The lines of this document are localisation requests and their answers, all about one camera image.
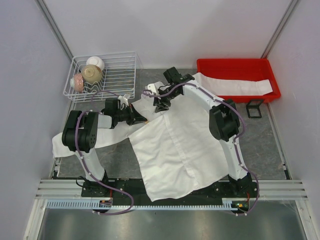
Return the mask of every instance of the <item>white wire dish rack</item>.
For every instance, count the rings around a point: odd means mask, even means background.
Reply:
[[[102,80],[95,84],[84,81],[83,92],[76,92],[70,86],[70,79],[75,74],[81,73],[86,66],[87,59],[91,56],[98,56],[104,61]],[[117,95],[129,94],[130,98],[135,97],[136,86],[136,52],[120,52],[98,55],[75,56],[72,59],[68,77],[63,90],[63,95],[78,102],[90,102],[92,96],[98,91],[111,91]],[[114,97],[111,93],[98,93],[93,97],[93,101],[101,101],[106,98]]]

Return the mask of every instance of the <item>gray floor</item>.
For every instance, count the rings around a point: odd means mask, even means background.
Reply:
[[[136,101],[144,87],[149,83],[164,82],[165,69],[137,70]],[[179,69],[181,74],[194,74],[195,69]],[[95,102],[98,109],[104,108],[104,102]],[[90,110],[88,102],[77,103],[75,109]],[[245,104],[238,104],[237,110],[244,117],[247,132],[240,139],[241,151],[245,164],[262,180],[285,179],[281,158],[268,117],[267,107],[261,107],[262,118],[248,118]],[[118,144],[98,148],[97,155],[110,178],[141,178],[139,164],[129,139]],[[75,156],[64,157],[60,163],[59,177],[84,176],[84,171]]]
[[[38,240],[306,240],[297,207],[259,202],[248,216],[223,211],[134,210],[98,216],[46,209]]]

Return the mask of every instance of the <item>gray tabletop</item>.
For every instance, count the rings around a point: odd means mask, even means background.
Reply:
[[[195,74],[195,69],[178,69],[181,74]],[[140,99],[145,86],[161,81],[165,69],[138,69],[136,77],[136,94],[132,102]],[[94,103],[98,109],[104,108],[104,102]],[[267,107],[260,106],[262,118],[248,118],[245,104],[237,104],[237,110],[243,116],[247,131],[240,139],[240,147],[246,166],[255,172],[259,179],[286,179],[274,133],[268,117]],[[77,103],[76,110],[90,110],[89,102]],[[117,144],[98,148],[96,150],[101,165],[110,178],[141,178],[139,163],[129,139]],[[84,176],[79,160],[73,155],[63,157],[60,163],[59,177]]]

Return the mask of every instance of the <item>red tray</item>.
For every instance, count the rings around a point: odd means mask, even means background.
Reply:
[[[236,103],[248,103],[250,100],[263,99],[270,103],[281,97],[281,93],[267,59],[260,58],[226,58],[226,59],[198,59],[196,61],[198,73],[225,80],[260,81],[269,79],[273,92],[257,96],[219,96],[232,99]]]

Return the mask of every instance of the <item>wall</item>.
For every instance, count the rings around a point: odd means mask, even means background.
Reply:
[[[50,173],[70,63],[34,1],[2,1],[0,15],[0,239],[20,240]]]
[[[290,0],[45,0],[73,55],[136,51],[144,68],[260,58]]]
[[[282,93],[271,104],[289,170],[320,223],[320,2],[302,0],[269,61]]]

